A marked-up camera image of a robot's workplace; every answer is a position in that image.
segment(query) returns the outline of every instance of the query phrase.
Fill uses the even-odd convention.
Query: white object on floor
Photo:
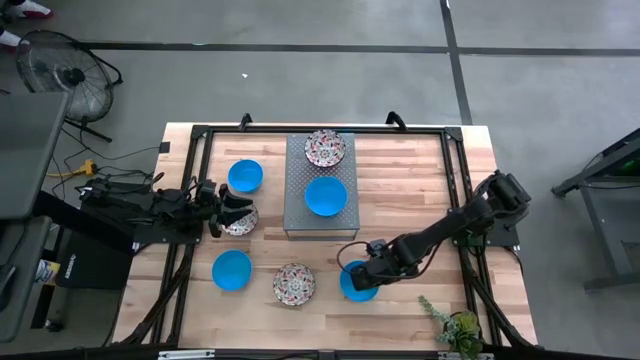
[[[14,35],[6,30],[2,33],[2,35],[0,35],[0,45],[17,47],[19,42],[19,36]]]
[[[40,13],[43,16],[48,16],[51,13],[51,9],[31,0],[25,0],[20,5],[9,6],[5,13],[12,17],[34,17],[33,15],[30,16],[29,13]]]

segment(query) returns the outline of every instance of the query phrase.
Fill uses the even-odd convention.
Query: concrete floor
[[[627,0],[450,0],[460,46],[638,48],[640,3]],[[437,0],[47,1],[47,28],[82,40],[187,43],[446,45]],[[379,123],[389,110],[408,123],[460,124],[446,55],[102,51],[125,83],[95,128],[120,155],[157,145],[169,121]],[[637,58],[461,59],[474,124],[488,125],[504,171],[533,197],[518,226],[536,333],[555,350],[640,357],[640,286],[585,295],[606,274],[582,199],[549,189],[638,127]],[[0,56],[0,88],[25,92]],[[56,157],[80,149],[62,135]],[[153,170],[151,153],[113,162]],[[73,165],[79,165],[79,157]],[[47,182],[50,188],[55,182]],[[75,196],[68,201],[76,204]],[[118,296],[73,291],[67,331],[30,333],[0,352],[99,346]],[[105,310],[96,311],[97,302]],[[37,336],[40,348],[26,347]]]

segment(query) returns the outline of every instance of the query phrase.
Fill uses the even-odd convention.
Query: green plant
[[[444,331],[436,338],[438,342],[449,344],[451,350],[459,352],[463,359],[478,358],[482,351],[482,340],[476,314],[463,311],[449,316],[436,310],[424,296],[418,297],[418,301],[424,311],[444,324]]]

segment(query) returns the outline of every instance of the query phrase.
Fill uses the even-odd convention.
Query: wooden table
[[[193,123],[169,123],[156,174],[165,172],[156,188],[179,188]],[[463,135],[472,182],[477,185],[496,168],[484,126],[464,126]],[[438,251],[420,278],[380,288],[368,303],[353,303],[340,292],[336,253],[345,242],[290,242],[282,229],[284,211],[284,134],[217,134],[209,178],[226,182],[231,165],[257,160],[265,178],[252,198],[260,211],[257,228],[245,237],[226,234],[214,239],[208,231],[196,247],[184,311],[180,347],[434,350],[442,325],[426,316],[417,298],[427,297],[446,313],[463,310],[465,297],[457,251],[449,242]],[[200,159],[199,148],[196,159]],[[361,230],[358,240],[391,240],[421,230],[445,215],[450,207],[438,137],[427,135],[356,135],[358,200]],[[452,150],[459,175],[455,151]],[[193,174],[198,173],[196,160]],[[114,341],[123,339],[146,315],[158,296],[168,246],[152,245],[135,257],[118,315]],[[211,265],[222,252],[246,251],[254,265],[252,279],[240,292],[223,292],[211,280]],[[343,262],[364,258],[364,249],[351,247]],[[299,262],[316,277],[313,298],[301,307],[282,305],[272,282],[283,265]],[[532,343],[536,336],[518,263],[500,248],[487,249],[487,262],[497,303],[520,333]],[[480,319],[489,337],[482,302]],[[173,306],[168,306],[163,337]]]

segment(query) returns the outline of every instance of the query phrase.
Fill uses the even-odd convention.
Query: decorative plate
[[[253,204],[251,204],[248,208],[252,210],[251,214],[234,222],[228,227],[222,225],[222,230],[227,234],[233,236],[242,236],[250,233],[258,223],[258,208],[256,208],[256,206]]]
[[[287,264],[273,279],[273,292],[283,304],[298,306],[306,303],[316,289],[311,269],[302,264]]]
[[[333,130],[318,130],[309,135],[304,144],[304,154],[313,165],[330,167],[338,164],[347,151],[347,144]]]

